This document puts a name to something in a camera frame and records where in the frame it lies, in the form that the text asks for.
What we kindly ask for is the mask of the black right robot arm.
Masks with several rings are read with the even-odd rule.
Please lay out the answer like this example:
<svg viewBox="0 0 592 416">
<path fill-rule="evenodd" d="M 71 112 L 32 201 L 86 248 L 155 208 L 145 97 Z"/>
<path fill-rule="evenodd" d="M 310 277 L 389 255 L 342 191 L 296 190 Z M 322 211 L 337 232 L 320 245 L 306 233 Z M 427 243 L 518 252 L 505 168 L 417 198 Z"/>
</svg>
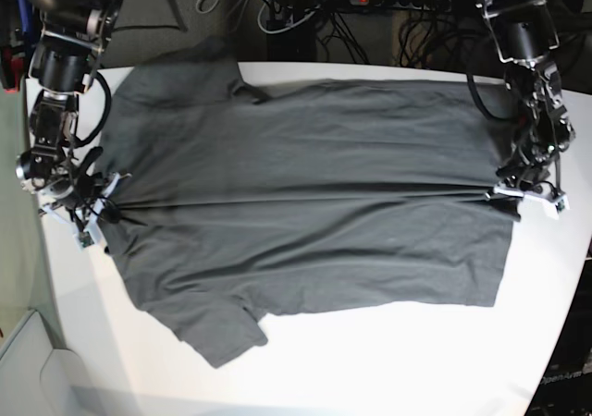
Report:
<svg viewBox="0 0 592 416">
<path fill-rule="evenodd" d="M 29 76 L 41 87 L 29 117 L 33 143 L 17 160 L 23 189 L 50 199 L 45 214 L 63 208 L 78 234 L 88 231 L 105 206 L 111 180 L 91 175 L 89 167 L 102 153 L 91 146 L 110 113 L 112 94 L 99 73 L 100 59 L 111 41 L 123 0 L 28 0 L 39 10 L 41 33 Z M 94 83 L 104 91 L 98 124 L 78 136 L 79 99 Z M 82 162 L 79 148 L 91 147 Z"/>
</svg>

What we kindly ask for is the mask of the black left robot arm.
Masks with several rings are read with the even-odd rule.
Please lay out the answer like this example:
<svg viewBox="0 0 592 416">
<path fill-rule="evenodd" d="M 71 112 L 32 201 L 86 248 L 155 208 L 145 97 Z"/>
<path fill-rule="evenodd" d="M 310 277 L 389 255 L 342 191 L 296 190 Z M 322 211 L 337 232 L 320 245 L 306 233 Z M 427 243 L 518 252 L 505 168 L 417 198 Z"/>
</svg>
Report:
<svg viewBox="0 0 592 416">
<path fill-rule="evenodd" d="M 557 218 L 569 208 L 561 188 L 561 155 L 575 138 L 552 53 L 560 46 L 547 0 L 475 0 L 504 66 L 504 82 L 518 113 L 512 151 L 487 198 L 539 203 Z"/>
</svg>

